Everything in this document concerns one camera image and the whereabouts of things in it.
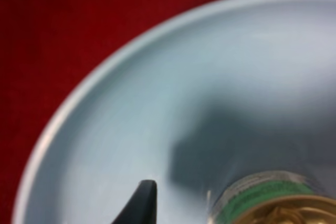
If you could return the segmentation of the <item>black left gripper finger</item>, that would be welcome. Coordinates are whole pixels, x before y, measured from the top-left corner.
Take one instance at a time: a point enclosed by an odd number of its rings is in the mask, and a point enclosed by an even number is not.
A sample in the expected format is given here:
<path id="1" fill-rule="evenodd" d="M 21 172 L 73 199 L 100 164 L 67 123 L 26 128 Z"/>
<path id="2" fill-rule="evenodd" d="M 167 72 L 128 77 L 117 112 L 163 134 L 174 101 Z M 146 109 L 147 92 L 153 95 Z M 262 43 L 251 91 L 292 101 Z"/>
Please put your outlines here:
<path id="1" fill-rule="evenodd" d="M 156 224 L 157 183 L 154 180 L 140 181 L 137 189 L 113 224 Z"/>

